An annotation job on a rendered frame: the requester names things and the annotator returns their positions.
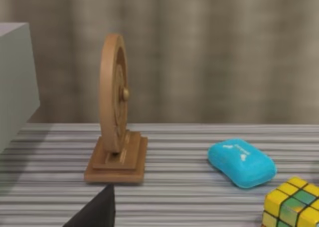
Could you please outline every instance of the curtain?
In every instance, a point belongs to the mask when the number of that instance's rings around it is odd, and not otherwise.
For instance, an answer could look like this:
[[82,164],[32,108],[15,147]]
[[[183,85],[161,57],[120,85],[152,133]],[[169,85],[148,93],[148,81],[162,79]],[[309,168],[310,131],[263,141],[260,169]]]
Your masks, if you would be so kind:
[[129,122],[319,123],[319,0],[0,0],[29,22],[41,107],[98,122],[106,34],[124,36]]

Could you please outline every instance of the wooden clock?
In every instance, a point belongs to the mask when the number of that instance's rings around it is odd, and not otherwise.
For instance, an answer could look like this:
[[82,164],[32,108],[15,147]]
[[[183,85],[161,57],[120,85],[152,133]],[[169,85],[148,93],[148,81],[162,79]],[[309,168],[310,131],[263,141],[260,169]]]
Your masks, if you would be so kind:
[[99,137],[87,169],[86,182],[139,183],[144,178],[148,139],[127,130],[127,59],[119,34],[106,36],[100,66]]

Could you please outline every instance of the yellow and green cube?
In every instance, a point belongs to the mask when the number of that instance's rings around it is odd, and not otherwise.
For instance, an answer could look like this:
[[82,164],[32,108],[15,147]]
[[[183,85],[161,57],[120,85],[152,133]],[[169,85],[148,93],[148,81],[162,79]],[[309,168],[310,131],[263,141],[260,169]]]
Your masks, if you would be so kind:
[[319,227],[319,187],[294,177],[265,198],[264,227]]

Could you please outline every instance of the turquoise soap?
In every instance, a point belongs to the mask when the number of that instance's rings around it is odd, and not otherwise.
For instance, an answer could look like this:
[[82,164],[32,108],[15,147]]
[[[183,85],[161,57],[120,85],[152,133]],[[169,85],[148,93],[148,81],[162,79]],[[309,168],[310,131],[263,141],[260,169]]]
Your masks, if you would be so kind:
[[276,165],[269,156],[241,139],[212,145],[208,150],[208,160],[243,189],[264,184],[277,174]]

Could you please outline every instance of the striped table surface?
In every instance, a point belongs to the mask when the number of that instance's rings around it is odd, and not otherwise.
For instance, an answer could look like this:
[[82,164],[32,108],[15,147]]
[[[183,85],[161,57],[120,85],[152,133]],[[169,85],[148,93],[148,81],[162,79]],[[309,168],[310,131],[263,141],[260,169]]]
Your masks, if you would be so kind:
[[[260,226],[265,194],[292,176],[319,184],[319,126],[131,124],[149,138],[145,181],[116,186],[116,227]],[[0,155],[0,227],[60,227],[104,186],[83,182],[97,124],[28,124]],[[278,174],[252,190],[207,163],[210,145],[242,138]]]

